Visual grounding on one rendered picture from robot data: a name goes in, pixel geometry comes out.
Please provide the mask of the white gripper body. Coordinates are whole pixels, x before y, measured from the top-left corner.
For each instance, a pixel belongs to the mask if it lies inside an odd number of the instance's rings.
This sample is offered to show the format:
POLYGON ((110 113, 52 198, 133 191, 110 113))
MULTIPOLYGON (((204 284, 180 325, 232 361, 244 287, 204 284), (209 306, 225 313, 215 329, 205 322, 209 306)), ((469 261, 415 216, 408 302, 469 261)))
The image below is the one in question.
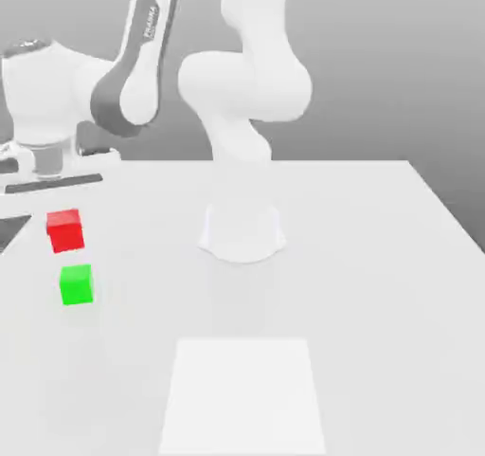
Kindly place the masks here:
POLYGON ((80 185, 95 184, 104 180, 101 173, 66 176, 56 179, 36 180, 31 182, 8 184, 0 196, 25 195, 35 192, 49 192, 62 188, 77 187, 80 185))

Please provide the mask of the small red cube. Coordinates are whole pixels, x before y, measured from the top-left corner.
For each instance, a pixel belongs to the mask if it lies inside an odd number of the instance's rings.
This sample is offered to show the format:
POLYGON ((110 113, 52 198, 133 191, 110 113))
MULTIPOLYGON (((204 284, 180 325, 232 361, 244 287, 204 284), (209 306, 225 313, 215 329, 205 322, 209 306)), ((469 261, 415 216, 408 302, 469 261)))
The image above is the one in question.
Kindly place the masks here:
POLYGON ((54 253, 84 248, 81 217, 77 209, 48 212, 46 233, 54 253))

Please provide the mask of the small green cube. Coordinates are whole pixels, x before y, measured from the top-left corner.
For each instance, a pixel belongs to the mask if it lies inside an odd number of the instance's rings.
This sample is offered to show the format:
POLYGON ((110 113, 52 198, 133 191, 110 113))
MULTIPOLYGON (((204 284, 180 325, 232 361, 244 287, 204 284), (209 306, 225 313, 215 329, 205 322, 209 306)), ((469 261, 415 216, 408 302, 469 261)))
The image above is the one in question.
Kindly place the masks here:
POLYGON ((91 303, 94 300, 92 268, 89 264, 63 266, 59 287, 64 305, 91 303))

